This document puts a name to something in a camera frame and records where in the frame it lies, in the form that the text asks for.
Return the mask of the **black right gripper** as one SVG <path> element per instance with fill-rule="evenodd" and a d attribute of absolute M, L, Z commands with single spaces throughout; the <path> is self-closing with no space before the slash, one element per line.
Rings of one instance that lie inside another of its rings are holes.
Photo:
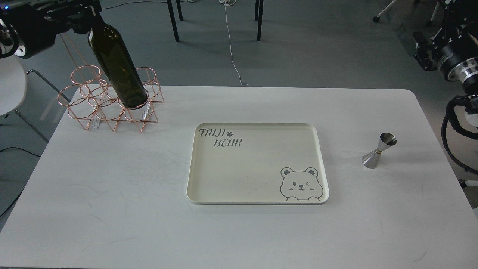
<path fill-rule="evenodd" d="M 439 70 L 447 81 L 477 80 L 477 1 L 439 0 L 441 28 L 434 37 L 414 32 L 414 58 L 425 71 Z"/>

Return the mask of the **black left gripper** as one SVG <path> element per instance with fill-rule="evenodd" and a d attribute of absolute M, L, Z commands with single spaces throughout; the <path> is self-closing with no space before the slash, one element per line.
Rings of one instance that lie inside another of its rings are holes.
<path fill-rule="evenodd" d="M 30 58 L 69 30 L 86 34 L 101 11 L 100 0 L 2 0 L 1 58 Z"/>

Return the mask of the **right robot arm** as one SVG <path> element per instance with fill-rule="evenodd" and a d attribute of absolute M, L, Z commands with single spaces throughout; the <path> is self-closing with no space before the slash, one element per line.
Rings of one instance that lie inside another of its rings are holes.
<path fill-rule="evenodd" d="M 459 81 L 471 107 L 466 120 L 477 126 L 478 16 L 476 0 L 439 0 L 444 9 L 441 28 L 434 37 L 414 32 L 418 64 L 425 71 L 438 70 L 446 81 Z"/>

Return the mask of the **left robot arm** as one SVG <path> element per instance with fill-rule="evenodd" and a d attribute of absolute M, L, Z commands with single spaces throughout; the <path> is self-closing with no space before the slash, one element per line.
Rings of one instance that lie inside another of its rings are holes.
<path fill-rule="evenodd" d="M 101 11 L 99 0 L 2 0 L 1 58 L 30 58 L 69 30 L 86 34 Z"/>

